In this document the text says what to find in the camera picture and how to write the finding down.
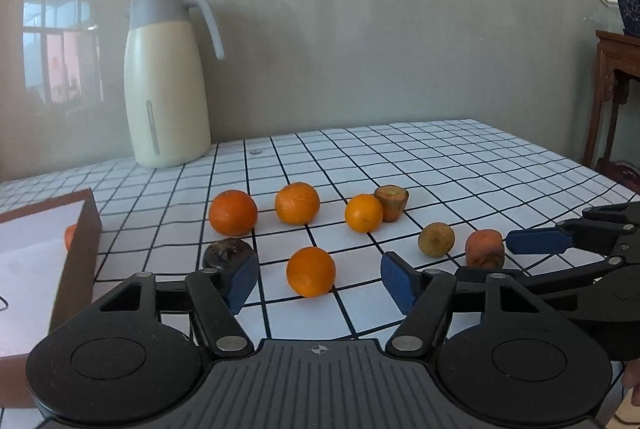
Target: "wooden stand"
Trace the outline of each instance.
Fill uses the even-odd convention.
[[[626,104],[630,81],[640,79],[640,39],[601,30],[597,30],[596,35],[600,41],[594,65],[593,107],[582,163],[590,167],[593,162],[602,104],[612,100],[607,144],[604,155],[598,159],[595,168],[599,173],[633,192],[640,192],[640,171],[638,168],[626,162],[612,162],[610,160],[620,105]]]

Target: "white tablecloth with black grid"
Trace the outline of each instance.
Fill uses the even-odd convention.
[[[275,193],[290,182],[307,182],[321,197],[318,215],[305,227],[284,225],[273,210]],[[409,190],[404,215],[371,234],[350,230],[344,222],[349,198],[385,184]],[[207,204],[222,190],[249,192],[259,213],[246,240],[257,250],[260,278],[238,319],[255,343],[264,337],[375,337],[384,344],[402,315],[380,281],[383,252],[395,251],[415,268],[455,272],[464,265],[466,237],[476,229],[506,235],[576,218],[586,205],[639,199],[529,141],[475,120],[447,120],[224,142],[169,170],[149,170],[128,158],[44,174],[1,184],[0,212],[86,187],[94,190],[103,225],[95,297],[137,271],[174,280],[201,268],[207,244],[223,237],[206,219]],[[418,233],[433,221],[456,232],[453,249],[440,259],[417,247]],[[287,259],[309,245],[330,252],[337,267],[335,289],[313,299],[298,297],[285,278]],[[508,253],[505,266],[539,274],[600,259],[577,249]],[[163,321],[191,334],[187,316]],[[478,321],[479,314],[455,314],[449,335]],[[24,418],[38,415],[28,413],[6,410],[0,429],[33,426]]]

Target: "blue plant pot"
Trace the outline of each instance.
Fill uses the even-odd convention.
[[[618,0],[625,35],[640,38],[640,0]]]

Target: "human hand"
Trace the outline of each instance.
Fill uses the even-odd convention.
[[[628,362],[622,374],[622,387],[632,389],[631,404],[640,407],[640,359]]]

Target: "tangerine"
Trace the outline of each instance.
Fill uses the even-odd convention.
[[[71,248],[71,242],[74,240],[74,234],[76,233],[77,226],[78,224],[74,223],[65,229],[65,250],[67,252]]]
[[[297,182],[283,187],[276,194],[276,214],[288,225],[304,225],[320,210],[320,196],[309,184]]]
[[[344,219],[354,231],[375,231],[382,223],[382,204],[373,194],[358,194],[354,196],[344,210]]]
[[[318,247],[305,247],[287,263],[287,282],[302,297],[326,294],[335,281],[335,263],[328,252]]]
[[[225,190],[214,198],[209,207],[209,222],[222,235],[247,234],[258,219],[258,207],[242,190]]]

